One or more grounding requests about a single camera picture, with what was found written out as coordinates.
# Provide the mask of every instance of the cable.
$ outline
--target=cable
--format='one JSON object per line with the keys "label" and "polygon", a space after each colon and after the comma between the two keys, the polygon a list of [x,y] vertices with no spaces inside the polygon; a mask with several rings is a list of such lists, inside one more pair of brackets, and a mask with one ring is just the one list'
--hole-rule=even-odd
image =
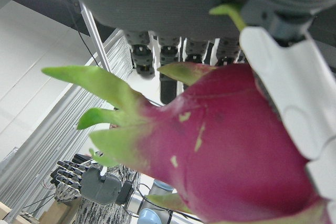
{"label": "cable", "polygon": [[134,177],[133,177],[133,180],[132,180],[132,185],[134,184],[134,181],[135,181],[136,176],[138,175],[138,173],[139,173],[139,172],[136,172],[136,173],[134,174]]}
{"label": "cable", "polygon": [[151,188],[148,185],[145,185],[143,183],[140,183],[139,185],[143,185],[143,186],[147,187],[149,191],[151,190]]}
{"label": "cable", "polygon": [[47,198],[49,198],[49,197],[51,197],[51,196],[54,196],[54,195],[55,195],[55,194],[51,194],[51,195],[49,195],[49,196],[47,196],[47,197],[45,197],[45,198],[43,198],[43,199],[40,199],[40,200],[38,200],[38,201],[36,201],[36,202],[34,202],[34,203],[28,205],[28,206],[23,207],[22,209],[25,209],[25,208],[27,208],[27,207],[30,207],[30,206],[32,206],[32,205],[34,205],[34,204],[36,204],[36,203],[39,203],[39,202],[42,201],[42,200],[45,200],[45,199],[47,199]]}
{"label": "cable", "polygon": [[175,213],[177,213],[177,214],[179,214],[179,215],[182,215],[182,216],[183,216],[184,218],[186,218],[186,219],[190,218],[190,219],[199,221],[199,222],[201,222],[201,223],[204,223],[204,222],[202,222],[200,219],[195,218],[195,217],[193,217],[193,216],[190,216],[190,215],[188,215],[188,214],[185,214],[185,213],[183,213],[183,212],[180,212],[180,211],[176,211],[176,210],[172,210],[172,209],[169,209],[169,208],[165,208],[165,207],[158,206],[158,205],[154,204],[153,202],[151,202],[150,200],[148,200],[148,199],[146,198],[146,196],[144,196],[144,195],[140,192],[139,188],[137,188],[137,191],[139,192],[140,196],[141,196],[145,201],[147,201],[148,203],[150,203],[150,204],[152,204],[152,205],[154,205],[154,206],[156,206],[156,207],[162,208],[162,209],[164,209],[164,210],[166,210],[166,211],[172,211],[172,212],[175,212]]}
{"label": "cable", "polygon": [[125,206],[123,206],[122,208],[124,209],[124,211],[126,212],[126,214],[128,214],[129,216],[131,216],[131,217],[135,217],[135,218],[138,218],[138,217],[139,217],[139,216],[135,216],[135,215],[130,214],[130,213],[126,210]]}
{"label": "cable", "polygon": [[42,206],[38,207],[35,211],[30,212],[30,213],[28,213],[28,214],[20,215],[20,216],[31,215],[31,214],[35,213],[37,210],[40,210],[42,207],[44,207],[44,206],[45,206],[49,201],[51,201],[52,199],[53,199],[53,198],[48,199],[47,202],[45,202]]}
{"label": "cable", "polygon": [[75,18],[73,17],[73,14],[72,14],[71,10],[69,9],[69,6],[68,6],[67,4],[65,4],[65,6],[67,7],[67,10],[68,10],[68,12],[69,12],[69,14],[70,14],[71,20],[72,20],[72,22],[73,22],[73,24],[74,24],[74,26],[75,26],[75,28],[76,28],[78,34],[79,34],[79,37],[81,38],[81,40],[83,41],[84,45],[86,46],[86,49],[89,51],[91,57],[94,59],[95,63],[96,63],[97,66],[99,67],[98,62],[96,61],[96,59],[95,59],[95,57],[93,56],[92,52],[90,51],[88,45],[85,43],[85,41],[84,41],[82,35],[80,34],[79,28],[78,28],[78,26],[77,26],[77,22],[75,21]]}

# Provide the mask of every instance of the robotic arm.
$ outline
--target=robotic arm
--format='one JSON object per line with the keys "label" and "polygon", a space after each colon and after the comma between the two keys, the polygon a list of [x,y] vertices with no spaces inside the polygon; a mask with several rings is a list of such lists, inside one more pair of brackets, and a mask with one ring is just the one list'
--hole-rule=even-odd
{"label": "robotic arm", "polygon": [[[61,167],[56,179],[82,195],[101,205],[118,204],[125,211],[138,215],[138,224],[190,224],[187,219],[173,214],[165,208],[152,204],[142,193],[133,187],[133,182],[126,181],[123,185],[119,178],[104,172],[104,167],[87,167],[70,161],[58,161]],[[149,195],[171,194],[174,188],[154,180]]]}

